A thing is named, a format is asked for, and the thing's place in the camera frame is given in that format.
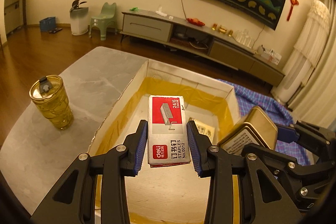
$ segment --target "glass tumbler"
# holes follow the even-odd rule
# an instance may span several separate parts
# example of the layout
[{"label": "glass tumbler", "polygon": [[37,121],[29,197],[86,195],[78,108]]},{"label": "glass tumbler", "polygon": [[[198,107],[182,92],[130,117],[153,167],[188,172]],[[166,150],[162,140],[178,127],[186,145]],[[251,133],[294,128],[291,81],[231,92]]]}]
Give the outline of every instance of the glass tumbler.
[{"label": "glass tumbler", "polygon": [[29,95],[42,115],[56,128],[63,130],[71,125],[74,117],[60,76],[49,75],[36,81]]}]

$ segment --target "striped cloth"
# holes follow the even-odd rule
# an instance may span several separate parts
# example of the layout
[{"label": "striped cloth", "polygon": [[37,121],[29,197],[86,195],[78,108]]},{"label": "striped cloth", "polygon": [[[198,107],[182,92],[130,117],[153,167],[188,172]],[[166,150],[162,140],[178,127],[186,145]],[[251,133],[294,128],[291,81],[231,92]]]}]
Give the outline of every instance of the striped cloth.
[{"label": "striped cloth", "polygon": [[[241,116],[245,116],[252,107],[258,105],[267,113],[273,122],[283,124],[285,126],[293,123],[293,118],[287,109],[273,98],[249,90],[241,85],[233,84],[224,80],[220,81],[235,87]],[[284,143],[277,141],[275,150],[297,158],[298,163],[301,165],[310,165],[306,150],[297,143]]]}]

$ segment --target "metal tin box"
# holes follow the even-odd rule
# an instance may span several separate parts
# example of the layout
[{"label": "metal tin box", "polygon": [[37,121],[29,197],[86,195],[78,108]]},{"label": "metal tin box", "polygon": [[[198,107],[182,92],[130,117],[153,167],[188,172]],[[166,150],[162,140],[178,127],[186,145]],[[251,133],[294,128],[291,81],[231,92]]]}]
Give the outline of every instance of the metal tin box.
[{"label": "metal tin box", "polygon": [[278,137],[278,128],[259,107],[253,107],[250,112],[235,124],[230,133],[218,146],[229,154],[241,155],[244,146],[255,143],[274,150]]}]

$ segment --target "yellow plastic liner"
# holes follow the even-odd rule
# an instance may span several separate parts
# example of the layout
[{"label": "yellow plastic liner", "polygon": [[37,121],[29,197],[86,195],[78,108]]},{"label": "yellow plastic liner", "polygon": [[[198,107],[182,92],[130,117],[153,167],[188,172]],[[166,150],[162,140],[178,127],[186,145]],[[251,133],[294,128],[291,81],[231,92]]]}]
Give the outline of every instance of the yellow plastic liner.
[{"label": "yellow plastic liner", "polygon": [[[136,91],[125,107],[112,122],[106,131],[102,142],[95,155],[101,155],[108,152],[115,146],[115,142],[124,130],[133,112],[136,110],[140,99],[145,95],[168,95],[183,96],[184,101],[190,105],[209,110],[218,118],[218,140],[223,139],[233,127],[233,120],[230,109],[225,98],[208,94],[202,90],[190,86],[175,84],[160,79],[145,77],[140,88]],[[239,190],[237,176],[234,179],[234,223],[239,223]],[[96,191],[96,206],[100,208],[101,176],[98,176]],[[160,220],[152,220],[136,213],[130,213],[130,220],[135,224],[162,224]],[[174,222],[164,221],[166,224],[175,224]]]}]

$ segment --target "blue plastic basket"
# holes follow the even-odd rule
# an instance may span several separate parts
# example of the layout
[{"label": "blue plastic basket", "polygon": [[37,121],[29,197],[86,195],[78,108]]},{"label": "blue plastic basket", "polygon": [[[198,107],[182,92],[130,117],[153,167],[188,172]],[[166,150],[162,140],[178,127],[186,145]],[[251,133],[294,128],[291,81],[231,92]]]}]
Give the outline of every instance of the blue plastic basket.
[{"label": "blue plastic basket", "polygon": [[40,30],[41,32],[48,32],[56,29],[56,17],[47,17],[40,20]]}]

